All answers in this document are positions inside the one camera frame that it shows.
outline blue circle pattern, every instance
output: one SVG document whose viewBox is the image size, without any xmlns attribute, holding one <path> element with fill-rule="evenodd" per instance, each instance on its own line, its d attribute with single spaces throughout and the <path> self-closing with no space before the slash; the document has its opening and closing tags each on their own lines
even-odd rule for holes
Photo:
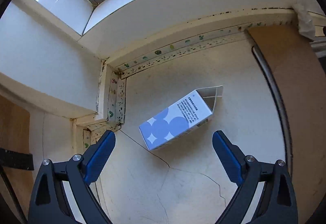
<svg viewBox="0 0 326 224">
<path fill-rule="evenodd" d="M 147 121 L 139 126 L 148 146 L 158 147 L 167 142 L 165 137 L 169 134 L 169 132 L 172 136 L 176 137 L 189 128 L 189 124 L 184 117 L 175 117 L 170 121 L 170 123 L 164 120 L 168 112 L 169 109 L 166 108 L 154 116 L 155 121 L 152 125 Z M 157 138 L 153 141 L 153 143 L 148 140 L 148 137 L 150 137 L 151 134 Z"/>
<path fill-rule="evenodd" d="M 164 118 L 167 116 L 168 112 L 169 112 L 169 109 L 166 108 L 166 109 L 164 109 L 163 111 L 161 111 L 160 113 L 158 113 L 156 116 L 154 116 L 154 118 L 155 118 L 156 120 L 164 119 Z"/>
</svg>

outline blue gripper pad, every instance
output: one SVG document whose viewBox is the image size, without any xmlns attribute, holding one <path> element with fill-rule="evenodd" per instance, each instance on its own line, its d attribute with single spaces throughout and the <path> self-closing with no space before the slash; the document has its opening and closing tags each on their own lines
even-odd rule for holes
<svg viewBox="0 0 326 224">
<path fill-rule="evenodd" d="M 85 164 L 84 182 L 87 186 L 98 179 L 114 147 L 115 134 L 107 130 L 96 144 L 89 146 L 85 151 L 83 156 L 87 163 Z"/>
<path fill-rule="evenodd" d="M 231 142 L 227 139 L 227 137 L 222 134 L 222 131 L 216 131 L 213 134 L 213 148 L 216 154 L 218 155 L 230 181 L 236 183 L 239 187 L 243 182 L 243 178 L 241 175 L 241 165 L 230 149 L 230 147 L 235 145 L 232 145 Z"/>
</svg>

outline floor crack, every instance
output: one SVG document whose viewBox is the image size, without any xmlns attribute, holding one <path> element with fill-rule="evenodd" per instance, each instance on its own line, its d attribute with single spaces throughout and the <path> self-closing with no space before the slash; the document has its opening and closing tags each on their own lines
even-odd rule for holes
<svg viewBox="0 0 326 224">
<path fill-rule="evenodd" d="M 124 133 L 121 129 L 120 129 L 120 131 L 121 131 L 123 134 L 125 134 L 129 139 L 131 139 L 132 141 L 134 141 L 135 143 L 137 143 L 137 144 L 138 144 L 140 147 L 142 147 L 144 150 L 148 151 L 150 154 L 154 155 L 155 157 L 159 158 L 161 161 L 165 162 L 165 163 L 167 164 L 167 166 L 168 166 L 169 168 L 171 168 L 170 165 L 169 165 L 166 161 L 164 161 L 162 158 L 160 158 L 159 156 L 156 156 L 155 154 L 151 153 L 148 149 L 144 148 L 144 147 L 143 147 L 142 145 L 140 145 L 137 141 L 135 141 L 133 138 L 131 138 L 130 136 L 128 136 L 126 133 Z"/>
<path fill-rule="evenodd" d="M 166 215 L 166 217 L 167 217 L 167 223 L 169 223 L 169 217 L 167 216 L 167 213 L 166 213 L 165 207 L 163 206 L 163 204 L 162 204 L 162 202 L 161 202 L 161 200 L 160 200 L 159 195 L 158 195 L 158 194 L 156 194 L 156 195 L 157 195 L 157 197 L 158 197 L 158 199 L 159 199 L 159 202 L 160 202 L 161 206 L 162 206 L 163 209 L 164 209 L 165 215 Z"/>
<path fill-rule="evenodd" d="M 151 221 L 154 221 L 154 223 L 156 223 L 156 220 L 153 220 L 153 219 L 151 219 L 151 218 L 149 218 L 149 217 L 147 217 L 147 216 L 141 216 L 141 217 L 143 217 L 143 218 L 145 218 L 145 219 L 148 219 L 148 220 L 151 220 Z"/>
<path fill-rule="evenodd" d="M 206 176 L 207 178 L 211 179 L 214 183 L 216 183 L 216 184 L 218 185 L 219 196 L 220 196 L 221 198 L 224 199 L 224 205 L 225 205 L 225 207 L 226 207 L 226 199 L 225 199 L 223 196 L 221 196 L 221 186 L 220 186 L 220 184 L 218 184 L 217 182 L 215 182 L 211 177 L 209 177 L 209 176 L 207 176 L 207 175 L 205 175 L 205 174 L 202 174 L 202 173 L 195 173 L 195 172 L 190 172 L 190 171 L 187 171 L 187 170 L 181 170 L 181 169 L 177 169 L 177 168 L 170 167 L 170 165 L 169 165 L 166 161 L 164 161 L 162 158 L 160 158 L 159 156 L 157 156 L 157 155 L 151 153 L 148 149 L 144 148 L 144 147 L 143 147 L 142 145 L 140 145 L 137 141 L 135 141 L 133 138 L 131 138 L 130 136 L 128 136 L 126 133 L 124 133 L 121 129 L 120 129 L 120 131 L 121 131 L 123 134 L 125 134 L 129 139 L 131 139 L 132 141 L 134 141 L 135 143 L 137 143 L 139 146 L 141 146 L 144 150 L 148 151 L 150 154 L 154 155 L 155 157 L 159 158 L 161 161 L 165 162 L 165 163 L 167 164 L 167 166 L 169 167 L 169 169 L 179 170 L 179 171 L 186 172 L 186 173 L 190 173 L 190 174 L 200 174 L 200 175 Z M 163 181 L 163 183 L 162 183 L 161 189 L 162 189 L 162 187 L 163 187 L 163 185 L 164 185 L 164 182 L 165 182 L 166 176 L 167 176 L 167 174 L 165 175 L 165 178 L 164 178 L 164 181 Z"/>
<path fill-rule="evenodd" d="M 101 186 L 101 191 L 102 191 L 102 194 L 103 194 L 103 200 L 104 200 L 104 205 L 105 205 L 105 208 L 106 208 L 106 212 L 108 213 L 108 217 L 111 220 L 110 213 L 109 213 L 109 210 L 108 210 L 108 207 L 106 205 L 105 198 L 104 198 L 104 193 L 103 193 L 102 182 L 101 182 L 101 177 L 100 176 L 98 177 L 98 183 Z"/>
</svg>

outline wooden panel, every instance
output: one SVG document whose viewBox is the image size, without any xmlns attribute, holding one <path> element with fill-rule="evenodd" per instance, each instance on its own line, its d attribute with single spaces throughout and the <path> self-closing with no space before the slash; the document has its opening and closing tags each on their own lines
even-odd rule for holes
<svg viewBox="0 0 326 224">
<path fill-rule="evenodd" d="M 0 147 L 21 153 L 29 152 L 29 112 L 0 96 Z M 28 215 L 33 189 L 31 171 L 4 167 L 21 207 Z"/>
<path fill-rule="evenodd" d="M 292 182 L 299 223 L 326 192 L 326 77 L 306 38 L 291 26 L 250 28 L 286 108 L 293 152 Z"/>
</svg>

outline white star pattern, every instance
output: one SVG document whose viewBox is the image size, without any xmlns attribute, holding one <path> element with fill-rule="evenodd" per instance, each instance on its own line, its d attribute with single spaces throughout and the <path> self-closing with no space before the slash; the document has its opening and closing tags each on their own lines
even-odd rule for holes
<svg viewBox="0 0 326 224">
<path fill-rule="evenodd" d="M 174 136 L 169 132 L 166 137 L 164 137 L 166 140 L 173 139 Z"/>
<path fill-rule="evenodd" d="M 152 144 L 153 144 L 153 142 L 154 142 L 155 140 L 157 140 L 157 138 L 154 137 L 153 134 L 151 134 L 147 139 L 148 139 Z"/>
<path fill-rule="evenodd" d="M 151 125 L 153 125 L 154 121 L 156 121 L 156 119 L 153 117 L 151 119 L 147 120 L 147 122 L 150 123 Z"/>
</svg>

